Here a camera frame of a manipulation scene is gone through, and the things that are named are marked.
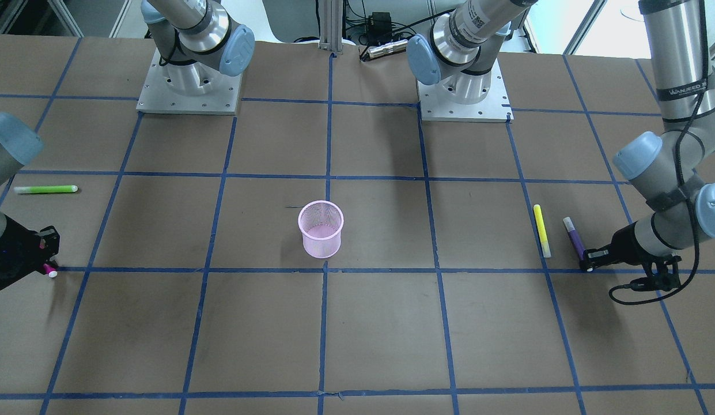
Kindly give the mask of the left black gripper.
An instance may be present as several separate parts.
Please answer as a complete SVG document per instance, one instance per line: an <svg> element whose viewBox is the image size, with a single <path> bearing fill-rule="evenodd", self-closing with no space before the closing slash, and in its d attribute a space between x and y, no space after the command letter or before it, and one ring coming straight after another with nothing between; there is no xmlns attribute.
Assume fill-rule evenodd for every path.
<svg viewBox="0 0 715 415"><path fill-rule="evenodd" d="M584 250L579 260L579 269L592 271L613 263L641 265L645 276L619 286L618 289L631 289L635 292L655 290L670 292L682 286L678 265L681 260L681 257L671 252L652 255L644 250L635 238L634 224L630 224L613 234L608 247Z"/></svg>

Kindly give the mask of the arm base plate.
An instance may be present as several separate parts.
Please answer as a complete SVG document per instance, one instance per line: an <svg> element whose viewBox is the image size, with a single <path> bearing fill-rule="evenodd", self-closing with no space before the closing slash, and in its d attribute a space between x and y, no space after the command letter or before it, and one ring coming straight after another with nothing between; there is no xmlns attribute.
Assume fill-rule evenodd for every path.
<svg viewBox="0 0 715 415"><path fill-rule="evenodd" d="M154 55L136 110L156 115L227 115L239 108L243 76L230 77L201 63L160 65Z"/></svg>
<svg viewBox="0 0 715 415"><path fill-rule="evenodd" d="M419 81L416 86L425 121L506 123L515 118L498 61L481 76L459 73L433 86Z"/></svg>

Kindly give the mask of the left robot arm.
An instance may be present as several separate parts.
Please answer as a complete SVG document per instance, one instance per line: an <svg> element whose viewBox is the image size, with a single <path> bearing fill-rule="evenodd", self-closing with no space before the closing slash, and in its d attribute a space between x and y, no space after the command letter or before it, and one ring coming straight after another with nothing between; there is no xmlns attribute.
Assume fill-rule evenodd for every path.
<svg viewBox="0 0 715 415"><path fill-rule="evenodd" d="M470 74L493 62L493 35L528 10L531 1L466 1L410 37L407 59L426 86ZM678 252L715 239L715 183L697 166L715 152L714 71L710 65L703 1L640 1L655 72L664 131L642 133L614 155L620 174L644 197L652 214L616 231L607 246L578 253L583 271L614 263L642 266L634 291L682 289Z"/></svg>

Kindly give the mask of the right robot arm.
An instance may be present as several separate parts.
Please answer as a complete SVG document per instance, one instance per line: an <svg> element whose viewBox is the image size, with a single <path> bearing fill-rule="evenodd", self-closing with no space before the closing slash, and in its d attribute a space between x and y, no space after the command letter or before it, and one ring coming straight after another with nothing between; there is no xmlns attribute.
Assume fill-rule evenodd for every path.
<svg viewBox="0 0 715 415"><path fill-rule="evenodd" d="M156 54L137 110L160 115L234 115L241 77L255 52L252 29L220 1L143 1ZM44 149L37 132L0 111L0 188ZM60 234L28 229L0 210L0 290L32 273L54 278Z"/></svg>

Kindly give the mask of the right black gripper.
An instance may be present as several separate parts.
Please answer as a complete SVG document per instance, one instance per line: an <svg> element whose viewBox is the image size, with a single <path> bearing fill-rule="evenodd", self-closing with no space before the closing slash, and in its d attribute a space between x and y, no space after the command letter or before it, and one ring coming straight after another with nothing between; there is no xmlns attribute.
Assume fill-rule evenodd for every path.
<svg viewBox="0 0 715 415"><path fill-rule="evenodd" d="M0 236L0 290L34 271L46 275L46 265L59 266L59 249L60 234L55 227L38 234L7 218Z"/></svg>

